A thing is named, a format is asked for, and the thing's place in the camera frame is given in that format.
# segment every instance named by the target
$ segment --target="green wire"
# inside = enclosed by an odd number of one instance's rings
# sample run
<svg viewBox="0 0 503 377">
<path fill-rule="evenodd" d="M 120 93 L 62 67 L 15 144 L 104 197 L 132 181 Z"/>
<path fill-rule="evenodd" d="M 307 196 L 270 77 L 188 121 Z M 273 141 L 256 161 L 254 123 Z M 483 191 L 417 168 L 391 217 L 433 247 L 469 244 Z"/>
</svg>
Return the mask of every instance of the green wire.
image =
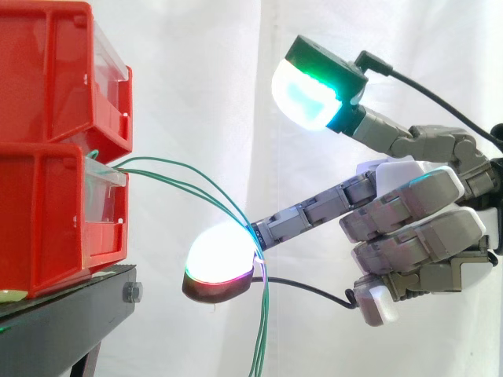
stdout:
<svg viewBox="0 0 503 377">
<path fill-rule="evenodd" d="M 186 183 L 183 181 L 177 181 L 176 179 L 169 178 L 166 176 L 163 176 L 161 174 L 153 173 L 152 171 L 147 171 L 147 170 L 137 170 L 137 169 L 118 169 L 124 173 L 131 173 L 131 174 L 137 174 L 137 175 L 143 175 L 148 178 L 156 179 L 157 181 L 161 181 L 163 183 L 167 183 L 171 186 L 176 187 L 177 189 L 181 189 L 185 192 L 188 192 L 190 194 L 193 194 L 203 200 L 206 200 L 210 204 L 213 204 L 216 206 L 219 210 L 223 210 L 226 214 L 228 214 L 233 220 L 237 221 L 240 223 L 239 219 L 226 207 L 222 204 L 222 202 L 218 201 L 214 196 L 211 196 L 201 188 L 198 188 L 195 185 L 191 185 L 190 183 Z M 187 186 L 192 189 L 195 189 L 199 192 L 201 192 L 203 195 L 199 195 L 197 192 L 194 192 L 192 190 L 188 190 L 187 188 L 183 188 L 182 186 Z"/>
<path fill-rule="evenodd" d="M 229 203 L 232 204 L 232 206 L 237 210 L 237 212 L 241 215 L 241 217 L 246 221 L 246 225 L 249 227 L 250 233 L 253 235 L 253 238 L 255 239 L 255 243 L 259 243 L 259 239 L 257 238 L 257 235 L 255 235 L 255 232 L 251 231 L 252 230 L 252 224 L 247 219 L 247 217 L 244 215 L 243 211 L 234 203 L 234 201 L 232 199 L 230 199 L 230 197 L 226 194 L 226 192 L 223 191 L 216 183 L 214 183 L 211 180 L 211 178 L 209 178 L 205 173 L 203 173 L 202 171 L 196 169 L 195 167 L 191 167 L 190 165 L 188 165 L 186 163 L 179 163 L 178 161 L 173 161 L 171 159 L 161 159 L 159 157 L 149 157 L 149 156 L 131 157 L 130 159 L 126 159 L 126 160 L 122 161 L 121 163 L 118 163 L 113 168 L 117 169 L 117 168 L 119 168 L 119 167 L 121 167 L 121 166 L 123 166 L 123 165 L 125 165 L 127 163 L 131 163 L 133 161 L 138 161 L 138 160 L 149 160 L 149 161 L 159 161 L 161 163 L 170 163 L 172 165 L 178 165 L 180 167 L 185 167 L 185 168 L 190 169 L 193 172 L 199 174 L 206 181 L 208 181 L 213 187 L 215 187 L 222 195 L 224 195 L 224 197 L 227 200 L 229 200 Z M 259 256 L 260 258 L 263 257 L 262 249 L 261 248 L 259 248 L 259 254 L 261 255 L 261 256 Z"/>
<path fill-rule="evenodd" d="M 89 157 L 90 159 L 96 159 L 97 155 L 100 154 L 100 151 L 97 149 L 92 150 L 91 152 L 87 153 L 86 157 Z"/>
<path fill-rule="evenodd" d="M 142 156 L 142 157 L 132 157 L 130 159 L 126 159 L 126 160 L 122 161 L 121 163 L 115 165 L 113 168 L 118 169 L 127 163 L 137 161 L 137 160 L 152 160 L 152 161 L 159 161 L 162 163 L 170 163 L 170 164 L 178 165 L 180 167 L 185 167 L 187 169 L 194 171 L 195 173 L 199 174 L 201 177 L 206 179 L 206 181 L 208 181 L 213 187 L 215 187 L 231 203 L 231 205 L 234 207 L 234 209 L 239 213 L 239 215 L 246 222 L 246 225 L 248 227 L 247 230 L 252 235 L 253 240 L 255 241 L 255 245 L 257 246 L 256 254 L 261 259 L 261 269 L 262 269 L 263 279 L 264 279 L 259 333 L 257 334 L 257 339 L 255 342 L 255 349 L 254 349 L 254 354 L 253 354 L 253 362 L 251 364 L 251 370 L 248 375 L 248 377 L 252 377 L 253 375 L 255 377 L 259 377 L 262 374 L 264 357 L 265 357 L 265 352 L 266 352 L 267 324 L 268 324 L 268 319 L 269 319 L 269 284 L 268 284 L 267 266 L 265 265 L 263 251 L 260 246 L 259 239 L 258 239 L 257 235 L 255 234 L 255 232 L 253 231 L 252 224 L 250 223 L 248 218 L 245 216 L 243 211 L 232 201 L 232 199 L 230 199 L 230 197 L 216 183 L 214 183 L 206 174 L 202 173 L 200 170 L 196 169 L 195 167 L 191 167 L 190 165 L 188 165 L 186 163 L 179 163 L 177 161 L 173 161 L 173 160 L 169 160 L 169 159 L 161 159 L 161 158 L 157 158 L 157 157 Z M 191 185 L 191 184 L 183 182 L 183 181 L 177 181 L 173 178 L 168 178 L 168 177 L 165 177 L 163 175 L 156 174 L 153 172 L 148 172 L 146 170 L 135 170 L 135 169 L 120 169 L 120 170 L 125 171 L 125 172 L 129 172 L 132 174 L 144 175 L 146 177 L 153 178 L 158 181 L 162 181 L 162 182 L 167 183 L 169 185 L 172 185 L 178 189 L 181 189 L 183 191 L 191 193 L 191 194 L 193 194 L 203 200 L 206 200 L 210 204 L 216 206 L 218 209 L 220 209 L 223 212 L 225 212 L 226 214 L 228 214 L 233 220 L 235 220 L 239 224 L 241 224 L 241 222 L 236 218 L 236 216 L 234 214 L 232 214 L 232 212 L 230 212 L 230 210 L 225 205 L 223 205 L 221 202 L 219 202 L 215 197 L 211 196 L 210 194 L 208 194 L 204 190 L 202 190 L 194 185 Z M 194 191 L 189 190 L 187 188 L 184 188 L 183 186 L 195 189 L 195 190 L 201 192 L 203 195 L 200 195 L 197 192 L 194 192 Z"/>
</svg>

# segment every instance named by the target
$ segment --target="green light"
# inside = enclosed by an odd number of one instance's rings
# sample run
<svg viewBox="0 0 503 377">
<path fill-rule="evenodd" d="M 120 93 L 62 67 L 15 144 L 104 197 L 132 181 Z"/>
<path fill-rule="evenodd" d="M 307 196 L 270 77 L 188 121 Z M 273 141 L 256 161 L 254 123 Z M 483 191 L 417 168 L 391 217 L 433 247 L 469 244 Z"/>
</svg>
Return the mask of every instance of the green light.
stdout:
<svg viewBox="0 0 503 377">
<path fill-rule="evenodd" d="M 307 130 L 323 130 L 339 111 L 336 91 L 282 60 L 272 81 L 274 100 L 293 122 Z"/>
</svg>

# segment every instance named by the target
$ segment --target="plastic bin lip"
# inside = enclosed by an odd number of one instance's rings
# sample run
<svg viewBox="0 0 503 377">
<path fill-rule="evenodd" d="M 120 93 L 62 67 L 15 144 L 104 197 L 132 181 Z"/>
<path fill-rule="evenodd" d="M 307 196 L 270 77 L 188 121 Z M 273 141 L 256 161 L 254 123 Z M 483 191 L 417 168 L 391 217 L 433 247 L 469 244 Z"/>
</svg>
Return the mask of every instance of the plastic bin lip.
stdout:
<svg viewBox="0 0 503 377">
<path fill-rule="evenodd" d="M 103 48 L 102 56 L 108 63 L 108 65 L 113 66 L 122 75 L 122 81 L 129 80 L 129 71 L 126 65 L 123 63 L 122 59 L 117 54 L 116 50 L 113 48 L 110 41 L 107 39 L 105 33 L 101 30 L 100 25 L 96 21 L 93 22 L 94 27 L 94 37 L 99 41 L 101 46 L 94 45 L 94 53 L 97 52 L 98 48 Z"/>
<path fill-rule="evenodd" d="M 126 187 L 127 178 L 124 173 L 121 173 L 111 167 L 107 167 L 94 159 L 86 157 L 86 175 L 107 181 L 112 185 Z"/>
</svg>

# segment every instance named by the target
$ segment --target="metal bolt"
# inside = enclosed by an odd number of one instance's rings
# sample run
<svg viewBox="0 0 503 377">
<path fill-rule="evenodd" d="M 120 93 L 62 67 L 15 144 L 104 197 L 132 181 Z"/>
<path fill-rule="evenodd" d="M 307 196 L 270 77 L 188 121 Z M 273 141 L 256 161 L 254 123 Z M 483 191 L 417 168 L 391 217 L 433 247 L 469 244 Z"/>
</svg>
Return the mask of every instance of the metal bolt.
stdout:
<svg viewBox="0 0 503 377">
<path fill-rule="evenodd" d="M 143 296 L 143 284 L 140 282 L 128 282 L 124 284 L 123 300 L 131 304 L 139 303 Z"/>
</svg>

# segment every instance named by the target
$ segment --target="black cable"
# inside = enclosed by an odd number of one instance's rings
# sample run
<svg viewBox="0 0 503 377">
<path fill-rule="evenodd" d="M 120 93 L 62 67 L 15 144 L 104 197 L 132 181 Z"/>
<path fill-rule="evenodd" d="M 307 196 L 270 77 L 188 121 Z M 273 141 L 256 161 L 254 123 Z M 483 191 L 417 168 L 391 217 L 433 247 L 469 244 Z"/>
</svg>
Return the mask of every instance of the black cable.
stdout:
<svg viewBox="0 0 503 377">
<path fill-rule="evenodd" d="M 434 101 L 436 104 L 440 105 L 442 108 L 447 110 L 450 114 L 454 115 L 456 118 L 458 118 L 460 121 L 462 121 L 468 128 L 473 130 L 474 132 L 478 133 L 480 136 L 483 138 L 487 139 L 491 143 L 493 143 L 496 148 L 498 148 L 500 151 L 503 152 L 503 141 L 500 139 L 496 138 L 495 136 L 489 134 L 476 124 L 474 124 L 473 121 L 468 119 L 464 114 L 459 112 L 454 106 L 451 104 L 448 104 L 445 102 L 442 98 L 437 96 L 435 93 L 431 92 L 429 89 L 426 89 L 424 86 L 422 86 L 420 83 L 408 78 L 407 76 L 402 75 L 401 73 L 397 71 L 391 71 L 389 72 L 389 75 L 394 77 L 395 79 L 403 82 L 404 84 L 414 88 L 417 90 L 419 93 L 423 94 L 424 96 L 428 97 L 430 100 Z"/>
<path fill-rule="evenodd" d="M 258 283 L 258 282 L 261 282 L 261 281 L 263 281 L 262 277 L 258 277 L 258 276 L 251 279 L 252 283 Z M 329 294 L 329 293 L 327 293 L 325 291 L 322 291 L 321 289 L 317 289 L 315 287 L 311 287 L 310 285 L 307 285 L 307 284 L 299 283 L 298 281 L 289 280 L 289 279 L 283 279 L 281 277 L 271 277 L 271 276 L 269 276 L 269 282 L 270 283 L 279 283 L 279 284 L 289 285 L 291 287 L 296 287 L 296 288 L 304 289 L 306 291 L 315 293 L 315 294 L 323 296 L 323 297 L 325 297 L 325 298 L 327 298 L 329 300 L 332 300 L 332 301 L 338 303 L 339 305 L 344 306 L 347 309 L 355 309 L 355 308 L 358 307 L 358 304 L 356 302 L 356 298 L 354 298 L 354 292 L 351 289 L 347 289 L 344 292 L 346 294 L 347 301 L 349 301 L 349 302 L 345 302 L 343 299 L 338 298 L 338 297 L 336 297 L 334 295 L 331 295 L 331 294 Z"/>
<path fill-rule="evenodd" d="M 491 253 L 490 251 L 487 252 L 487 257 L 489 258 L 489 262 L 493 265 L 493 267 L 496 267 L 497 264 L 499 263 L 497 256 Z"/>
<path fill-rule="evenodd" d="M 414 88 L 419 93 L 428 97 L 430 100 L 434 101 L 436 104 L 447 110 L 450 114 L 454 115 L 460 121 L 462 121 L 468 128 L 487 139 L 491 143 L 496 146 L 501 152 L 503 152 L 503 140 L 497 136 L 503 136 L 503 125 L 496 125 L 493 127 L 490 133 L 483 130 L 481 127 L 477 126 L 473 121 L 467 118 L 464 114 L 459 112 L 454 106 L 445 102 L 442 98 L 437 96 L 435 93 L 431 92 L 429 89 L 426 89 L 417 81 L 414 81 L 407 76 L 402 75 L 401 73 L 395 71 L 393 66 L 386 63 L 384 60 L 372 55 L 368 51 L 361 51 L 358 58 L 354 61 L 355 65 L 359 67 L 363 73 L 367 70 L 371 70 L 381 75 L 391 76 L 397 79 L 398 81 L 403 82 L 404 84 Z"/>
</svg>

